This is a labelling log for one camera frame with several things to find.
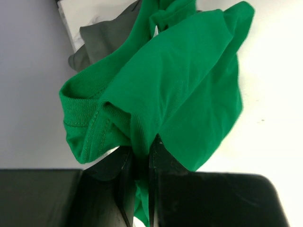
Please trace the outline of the white t-shirt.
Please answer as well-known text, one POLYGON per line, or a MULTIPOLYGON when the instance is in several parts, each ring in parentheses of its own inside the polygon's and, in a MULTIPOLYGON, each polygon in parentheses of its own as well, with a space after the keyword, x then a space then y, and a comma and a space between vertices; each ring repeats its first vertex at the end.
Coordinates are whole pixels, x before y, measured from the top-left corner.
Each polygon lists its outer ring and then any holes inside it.
POLYGON ((113 20, 135 0, 60 0, 58 9, 67 29, 74 51, 84 41, 80 28, 98 22, 113 20))

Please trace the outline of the grey t-shirt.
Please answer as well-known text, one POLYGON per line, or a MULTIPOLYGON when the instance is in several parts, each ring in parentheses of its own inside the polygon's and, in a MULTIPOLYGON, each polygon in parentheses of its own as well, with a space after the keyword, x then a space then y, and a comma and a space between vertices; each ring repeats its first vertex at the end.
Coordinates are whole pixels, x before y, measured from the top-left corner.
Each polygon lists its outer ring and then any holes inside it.
POLYGON ((116 51, 129 37, 142 5, 131 3, 113 20, 83 26, 80 36, 84 44, 68 58, 68 65, 80 72, 116 51))

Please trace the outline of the green t-shirt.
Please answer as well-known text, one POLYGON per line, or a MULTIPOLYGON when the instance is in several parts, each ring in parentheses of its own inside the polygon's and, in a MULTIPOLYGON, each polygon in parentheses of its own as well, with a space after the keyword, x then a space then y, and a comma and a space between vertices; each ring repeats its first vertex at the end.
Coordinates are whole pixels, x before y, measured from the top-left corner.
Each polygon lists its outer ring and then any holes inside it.
POLYGON ((254 12, 245 1, 197 12, 194 0, 144 0, 127 40, 61 88, 66 141, 79 163, 132 147, 139 175, 134 215, 145 226, 156 136, 196 171, 241 114, 237 51, 254 12))

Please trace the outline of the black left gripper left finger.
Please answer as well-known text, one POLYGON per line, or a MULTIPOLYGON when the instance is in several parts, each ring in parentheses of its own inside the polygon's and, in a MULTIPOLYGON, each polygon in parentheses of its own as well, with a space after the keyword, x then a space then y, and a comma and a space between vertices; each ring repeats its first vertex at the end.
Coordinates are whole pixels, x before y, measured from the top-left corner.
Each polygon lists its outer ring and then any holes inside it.
POLYGON ((130 227, 133 152, 119 147, 86 170, 2 169, 3 227, 130 227))

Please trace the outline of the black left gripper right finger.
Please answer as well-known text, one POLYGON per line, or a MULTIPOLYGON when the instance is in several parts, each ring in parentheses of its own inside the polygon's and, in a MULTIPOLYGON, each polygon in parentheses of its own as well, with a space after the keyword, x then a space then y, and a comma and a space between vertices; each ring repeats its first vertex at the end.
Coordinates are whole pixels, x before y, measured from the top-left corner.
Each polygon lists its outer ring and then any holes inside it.
POLYGON ((191 172, 156 136, 149 155, 151 227, 286 227, 274 185, 262 175, 191 172))

